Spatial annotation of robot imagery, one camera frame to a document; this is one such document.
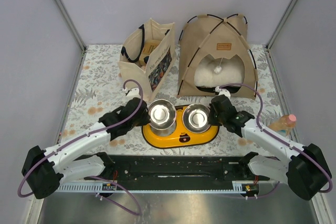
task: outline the black bag handle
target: black bag handle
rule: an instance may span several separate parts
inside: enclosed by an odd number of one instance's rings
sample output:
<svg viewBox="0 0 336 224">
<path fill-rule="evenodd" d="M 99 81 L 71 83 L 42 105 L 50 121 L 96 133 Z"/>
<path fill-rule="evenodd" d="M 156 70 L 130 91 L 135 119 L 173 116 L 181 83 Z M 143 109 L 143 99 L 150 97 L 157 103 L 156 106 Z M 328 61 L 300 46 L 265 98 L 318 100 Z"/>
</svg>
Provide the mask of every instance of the black bag handle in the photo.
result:
<svg viewBox="0 0 336 224">
<path fill-rule="evenodd" d="M 131 62 L 131 63 L 135 63 L 135 62 L 137 62 L 137 61 L 139 60 L 140 55 L 141 55 L 141 52 L 142 52 L 143 47 L 144 47 L 144 45 L 145 45 L 145 26 L 142 24 L 142 25 L 139 27 L 139 29 L 142 30 L 142 41 L 141 41 L 141 49 L 140 49 L 139 55 L 138 55 L 134 60 L 132 60 L 132 59 L 130 59 L 130 57 L 128 56 L 128 54 L 127 54 L 127 52 L 126 52 L 126 48 L 125 48 L 124 46 L 121 48 L 121 54 L 124 55 L 124 56 L 126 57 L 126 59 L 127 59 L 129 62 Z"/>
</svg>

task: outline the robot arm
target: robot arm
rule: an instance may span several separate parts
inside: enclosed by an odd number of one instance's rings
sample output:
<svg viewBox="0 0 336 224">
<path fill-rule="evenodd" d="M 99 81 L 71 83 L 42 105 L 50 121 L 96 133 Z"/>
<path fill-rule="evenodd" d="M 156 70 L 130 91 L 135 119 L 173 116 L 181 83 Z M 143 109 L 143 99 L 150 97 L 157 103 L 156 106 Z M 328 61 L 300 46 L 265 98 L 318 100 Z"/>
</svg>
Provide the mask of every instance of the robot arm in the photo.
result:
<svg viewBox="0 0 336 224">
<path fill-rule="evenodd" d="M 241 159 L 241 164 L 255 175 L 262 175 L 286 183 L 300 198 L 310 200 L 327 182 L 326 176 L 306 157 L 293 150 L 301 150 L 315 160 L 331 177 L 330 170 L 320 148 L 314 144 L 304 146 L 293 142 L 271 129 L 267 131 L 280 138 L 284 145 L 257 124 L 257 119 L 246 111 L 237 112 L 228 97 L 219 95 L 211 101 L 209 122 L 212 125 L 222 125 L 229 132 L 251 140 L 268 150 L 277 159 L 266 158 L 258 153 L 249 153 Z"/>
<path fill-rule="evenodd" d="M 57 190 L 60 184 L 76 179 L 88 176 L 109 177 L 113 172 L 113 162 L 106 153 L 97 153 L 86 159 L 77 159 L 87 151 L 101 144 L 107 144 L 118 136 L 125 135 L 135 126 L 148 124 L 147 104 L 143 101 L 140 109 L 131 119 L 109 129 L 109 126 L 127 118 L 139 105 L 139 102 L 139 98 L 133 98 L 126 106 L 121 106 L 105 114 L 97 123 L 87 129 L 86 137 L 75 136 L 44 150 L 41 150 L 39 146 L 30 149 L 22 169 L 24 176 L 37 162 L 50 155 L 27 178 L 35 197 L 37 199 L 45 198 Z"/>
</svg>

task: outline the teepee tent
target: teepee tent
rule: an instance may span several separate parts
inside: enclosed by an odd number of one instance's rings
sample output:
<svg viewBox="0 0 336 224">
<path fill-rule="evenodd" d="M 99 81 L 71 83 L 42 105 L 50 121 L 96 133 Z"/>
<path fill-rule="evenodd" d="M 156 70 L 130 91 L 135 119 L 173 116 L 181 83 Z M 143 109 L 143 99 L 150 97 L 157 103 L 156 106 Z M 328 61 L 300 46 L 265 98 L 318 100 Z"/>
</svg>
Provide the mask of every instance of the teepee tent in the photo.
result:
<svg viewBox="0 0 336 224">
<path fill-rule="evenodd" d="M 180 35 L 181 53 L 177 96 L 216 94 L 215 87 L 197 87 L 195 85 L 196 69 L 205 57 L 213 57 L 217 61 L 218 59 L 231 60 L 234 57 L 239 57 L 243 66 L 242 83 L 256 87 L 258 72 L 252 51 L 246 42 L 246 36 L 247 20 L 242 14 L 234 14 L 227 18 L 210 14 L 191 18 Z M 255 99 L 254 92 L 247 87 L 230 87 L 229 91 L 234 97 Z"/>
</svg>

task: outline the pink bottle cap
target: pink bottle cap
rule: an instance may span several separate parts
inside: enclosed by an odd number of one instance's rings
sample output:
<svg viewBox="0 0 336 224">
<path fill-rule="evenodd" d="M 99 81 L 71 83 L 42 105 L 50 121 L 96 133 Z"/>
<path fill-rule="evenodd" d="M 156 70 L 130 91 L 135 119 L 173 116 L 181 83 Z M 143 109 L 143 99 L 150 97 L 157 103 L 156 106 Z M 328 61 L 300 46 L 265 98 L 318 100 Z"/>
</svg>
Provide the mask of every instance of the pink bottle cap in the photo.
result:
<svg viewBox="0 0 336 224">
<path fill-rule="evenodd" d="M 294 123 L 294 122 L 296 122 L 296 116 L 293 115 L 293 114 L 290 114 L 290 115 L 287 117 L 287 119 L 288 119 L 288 121 L 289 121 L 290 123 Z"/>
</svg>

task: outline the patterned table surface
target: patterned table surface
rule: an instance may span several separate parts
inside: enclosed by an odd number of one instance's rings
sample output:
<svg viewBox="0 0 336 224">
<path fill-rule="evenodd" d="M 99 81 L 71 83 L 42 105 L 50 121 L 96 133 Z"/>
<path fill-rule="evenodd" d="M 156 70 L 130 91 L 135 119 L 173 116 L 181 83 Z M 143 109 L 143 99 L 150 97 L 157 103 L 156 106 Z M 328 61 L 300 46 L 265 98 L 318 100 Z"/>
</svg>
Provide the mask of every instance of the patterned table surface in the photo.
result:
<svg viewBox="0 0 336 224">
<path fill-rule="evenodd" d="M 122 92 L 122 80 L 119 77 L 118 60 L 121 45 L 90 45 L 76 88 L 75 98 L 71 104 L 65 130 L 61 141 L 78 135 L 99 117 L 127 103 L 127 98 Z M 261 45 L 251 45 L 255 56 L 259 74 L 258 91 L 264 101 L 262 121 L 269 125 L 281 116 L 280 103 L 266 56 Z M 176 48 L 177 57 L 180 48 Z M 179 72 L 177 60 L 163 83 L 156 99 L 169 100 L 174 105 L 190 103 L 209 104 L 213 97 L 181 97 L 177 95 L 177 78 Z M 258 99 L 253 101 L 247 98 L 232 98 L 232 104 L 237 110 L 246 110 L 254 115 L 259 110 Z M 98 146 L 88 154 L 107 152 L 108 154 L 123 155 L 202 155 L 202 156 L 244 156 L 249 152 L 258 152 L 261 155 L 271 155 L 250 140 L 240 138 L 224 127 L 220 128 L 216 139 L 205 145 L 157 149 L 150 146 L 141 134 L 140 127 L 136 127 L 127 135 L 121 136 L 109 144 Z"/>
</svg>

